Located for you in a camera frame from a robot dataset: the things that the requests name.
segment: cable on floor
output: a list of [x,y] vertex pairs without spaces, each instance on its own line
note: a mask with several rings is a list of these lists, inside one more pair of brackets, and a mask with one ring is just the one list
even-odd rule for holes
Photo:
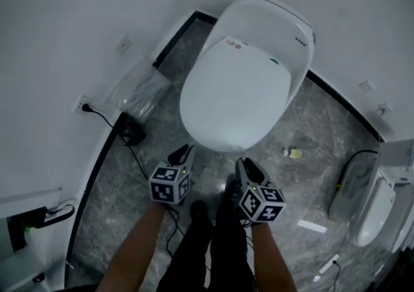
[[343,166],[343,168],[342,168],[342,170],[341,170],[341,174],[340,174],[339,179],[338,179],[338,184],[336,185],[337,189],[339,189],[338,187],[340,187],[340,185],[342,184],[342,179],[343,179],[343,177],[344,177],[344,175],[345,175],[345,171],[346,171],[347,167],[349,166],[349,163],[352,161],[352,159],[353,159],[355,156],[357,156],[357,155],[359,155],[359,154],[361,154],[361,153],[373,153],[373,154],[378,154],[378,152],[376,152],[376,151],[374,151],[374,150],[360,150],[360,151],[356,152],[354,155],[352,155],[352,156],[351,156],[351,158],[350,158],[350,159],[349,159],[349,160],[345,163],[345,165]]
[[[89,107],[89,105],[87,105],[87,104],[84,104],[83,105],[83,107],[82,107],[82,109],[84,110],[84,111],[86,111],[86,112],[89,112],[89,113],[94,113],[94,114],[97,114],[97,115],[99,115],[99,116],[101,116],[105,121],[106,121],[106,123],[111,127],[111,128],[114,128],[112,125],[111,125],[111,123],[110,122],[108,122],[108,120],[105,118],[105,116],[103,116],[101,113],[99,113],[99,112],[97,112],[97,111],[95,111],[95,110],[93,110],[91,107]],[[138,166],[139,166],[139,168],[140,168],[140,170],[141,170],[141,173],[142,173],[142,175],[145,177],[145,179],[147,179],[148,180],[148,176],[147,176],[147,174],[144,172],[144,169],[142,168],[142,165],[141,165],[141,163],[140,163],[140,161],[138,160],[138,157],[136,157],[136,155],[135,155],[135,152],[133,151],[133,149],[130,147],[130,145],[128,145],[128,143],[125,141],[125,139],[120,135],[120,138],[122,139],[122,141],[124,142],[124,144],[129,148],[129,150],[131,151],[131,153],[132,153],[132,155],[133,155],[133,157],[134,157],[134,159],[135,159],[135,161],[136,161],[136,163],[138,164]],[[170,216],[171,216],[171,218],[172,218],[172,220],[173,220],[173,222],[174,222],[174,224],[175,224],[175,228],[174,228],[174,231],[171,233],[171,234],[169,234],[168,236],[167,236],[167,244],[166,244],[166,251],[167,251],[167,253],[171,256],[171,258],[173,258],[173,253],[170,251],[170,249],[169,249],[169,243],[170,243],[170,241],[171,241],[171,239],[174,237],[174,235],[177,233],[177,231],[179,231],[181,234],[182,234],[182,236],[184,237],[184,235],[185,235],[185,233],[183,233],[183,231],[180,229],[180,227],[179,227],[179,220],[180,220],[180,214],[179,214],[179,212],[178,212],[178,210],[175,210],[173,207],[171,207],[170,205],[168,205],[168,204],[166,204],[166,205],[164,205],[165,206],[165,208],[166,208],[166,210],[167,210],[167,212],[168,212],[168,214],[170,214]]]
[[338,264],[337,261],[334,261],[333,264],[338,266],[338,268],[339,268],[338,269],[338,274],[336,274],[336,278],[335,278],[335,281],[334,281],[334,292],[335,292],[335,290],[336,290],[336,281],[338,280],[339,274],[341,273],[341,266]]
[[242,227],[251,227],[251,226],[252,226],[252,224],[250,223],[248,218],[246,218],[245,222],[242,224]]
[[247,245],[249,245],[252,248],[252,251],[254,251],[254,247],[253,247],[253,239],[251,237],[249,237],[248,235],[246,235],[246,238],[249,239],[252,243],[249,243],[246,241]]

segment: marble floor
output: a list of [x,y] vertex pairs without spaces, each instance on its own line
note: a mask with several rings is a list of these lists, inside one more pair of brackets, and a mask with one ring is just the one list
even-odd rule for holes
[[[135,148],[144,170],[156,167],[167,151],[193,142],[179,115],[179,96],[186,75],[197,58],[212,26],[196,21],[183,35],[160,67],[173,82],[144,125],[147,138]],[[149,203],[147,181],[129,150],[117,139],[100,170],[91,191],[74,243],[68,287],[99,282],[108,263]],[[282,156],[283,148],[302,149],[300,159]],[[327,210],[340,170],[356,151],[377,149],[377,141],[364,127],[324,90],[305,79],[289,108],[273,130],[258,144],[238,154],[216,153],[198,147],[193,166],[193,190],[180,207],[180,225],[190,223],[188,207],[194,199],[203,199],[214,218],[219,194],[229,174],[234,173],[238,157],[251,157],[261,164],[278,188],[287,209],[271,225],[274,239],[293,275],[298,291],[332,291],[337,268],[331,267],[318,282],[318,269],[340,251],[342,270],[337,291],[365,291],[382,264],[390,263],[390,254],[372,243],[358,248],[347,238],[345,223],[331,221]],[[327,227],[320,234],[298,226],[304,219]],[[174,229],[165,217],[158,245],[141,291],[155,291],[169,264],[166,236]],[[181,236],[170,243],[175,250]],[[253,268],[253,250],[248,261]],[[210,265],[210,254],[207,255]],[[206,276],[206,285],[210,277]]]

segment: toilet lid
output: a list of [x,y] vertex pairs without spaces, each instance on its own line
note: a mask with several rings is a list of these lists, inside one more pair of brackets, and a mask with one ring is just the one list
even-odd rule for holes
[[267,53],[226,37],[199,57],[180,98],[182,122],[203,146],[245,150],[262,139],[285,110],[286,67]]

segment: shoe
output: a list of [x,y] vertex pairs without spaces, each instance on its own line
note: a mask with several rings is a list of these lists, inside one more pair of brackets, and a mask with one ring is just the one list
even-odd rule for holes
[[243,193],[241,191],[240,181],[233,179],[227,183],[223,201],[232,202],[234,204],[234,208],[237,208],[242,196]]
[[224,191],[223,203],[228,202],[230,204],[236,220],[247,219],[245,212],[239,205],[242,197],[243,192],[241,191],[240,181],[234,179],[228,182]]
[[208,219],[208,209],[204,201],[194,201],[190,208],[191,220],[194,223],[202,219]]

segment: wall outlet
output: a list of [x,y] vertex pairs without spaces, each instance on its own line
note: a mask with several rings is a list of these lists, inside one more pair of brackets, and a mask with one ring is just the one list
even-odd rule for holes
[[124,33],[122,36],[115,42],[114,49],[123,56],[127,50],[132,46],[132,41]]
[[380,104],[378,106],[378,109],[380,110],[380,114],[385,115],[386,113],[390,112],[393,108],[388,103]]
[[72,108],[72,112],[73,113],[78,113],[80,115],[86,115],[87,112],[82,110],[82,106],[84,104],[92,104],[92,99],[88,98],[86,96],[80,95],[77,99],[77,101],[75,102],[75,105]]

